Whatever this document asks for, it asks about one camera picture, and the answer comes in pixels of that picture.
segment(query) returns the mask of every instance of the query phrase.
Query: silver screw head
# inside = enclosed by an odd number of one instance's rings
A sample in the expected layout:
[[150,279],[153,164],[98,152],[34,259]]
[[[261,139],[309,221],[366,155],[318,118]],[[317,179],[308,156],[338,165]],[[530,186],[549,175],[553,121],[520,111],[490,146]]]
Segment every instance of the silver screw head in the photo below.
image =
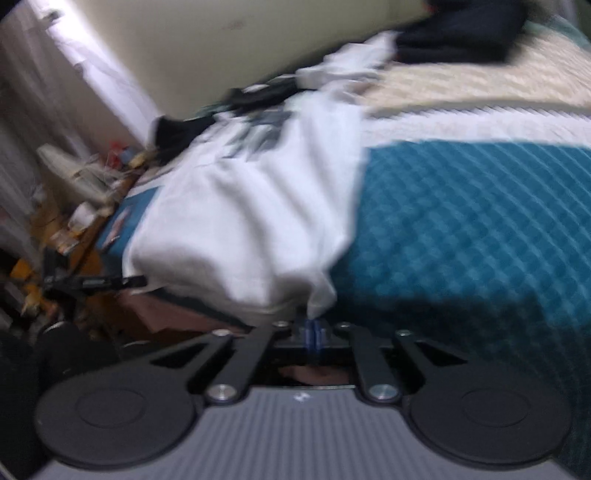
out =
[[225,337],[225,336],[231,335],[232,332],[230,330],[225,329],[225,328],[220,328],[218,330],[212,331],[212,334],[214,334],[216,337]]
[[389,384],[374,385],[369,389],[369,395],[379,401],[388,401],[398,396],[399,390]]
[[207,389],[208,396],[218,401],[231,400],[237,393],[236,388],[226,384],[213,385]]

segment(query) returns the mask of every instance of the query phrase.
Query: bed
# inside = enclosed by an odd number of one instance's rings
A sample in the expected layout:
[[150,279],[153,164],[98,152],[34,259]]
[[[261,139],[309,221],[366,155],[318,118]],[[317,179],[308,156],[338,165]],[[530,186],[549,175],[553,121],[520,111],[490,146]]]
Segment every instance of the bed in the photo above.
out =
[[[378,335],[411,329],[546,379],[571,402],[560,459],[582,478],[591,478],[589,47],[552,18],[528,24],[507,67],[386,69],[362,96],[355,234],[330,265],[336,302],[323,313]],[[132,213],[105,254],[111,271],[122,271],[172,178],[145,182],[121,205]],[[233,327],[255,324],[170,290],[150,295]]]

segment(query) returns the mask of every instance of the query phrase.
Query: white curtain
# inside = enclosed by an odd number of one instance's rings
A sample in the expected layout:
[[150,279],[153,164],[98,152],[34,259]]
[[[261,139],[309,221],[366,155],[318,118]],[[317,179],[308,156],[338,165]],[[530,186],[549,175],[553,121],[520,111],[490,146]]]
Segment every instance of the white curtain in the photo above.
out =
[[48,41],[26,1],[0,22],[0,248],[34,265],[39,255],[29,231],[40,184],[36,149],[51,143],[79,158],[90,156],[63,107]]

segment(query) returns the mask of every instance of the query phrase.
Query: white logo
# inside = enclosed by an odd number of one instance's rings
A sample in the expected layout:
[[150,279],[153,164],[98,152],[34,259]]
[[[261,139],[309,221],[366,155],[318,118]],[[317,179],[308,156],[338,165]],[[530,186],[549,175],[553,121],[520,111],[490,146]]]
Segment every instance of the white logo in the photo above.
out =
[[306,392],[299,392],[294,395],[294,400],[297,400],[300,403],[304,403],[312,398],[312,395]]

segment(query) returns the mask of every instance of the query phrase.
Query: gray ribbed surface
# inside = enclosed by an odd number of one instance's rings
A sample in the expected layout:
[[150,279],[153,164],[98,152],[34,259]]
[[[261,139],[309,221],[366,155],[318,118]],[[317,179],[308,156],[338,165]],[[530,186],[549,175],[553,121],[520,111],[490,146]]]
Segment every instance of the gray ribbed surface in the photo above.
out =
[[254,389],[236,406],[210,408],[179,447],[151,464],[97,473],[54,462],[36,480],[573,478],[554,462],[514,472],[460,466],[428,450],[392,408],[363,404],[352,390],[302,393]]

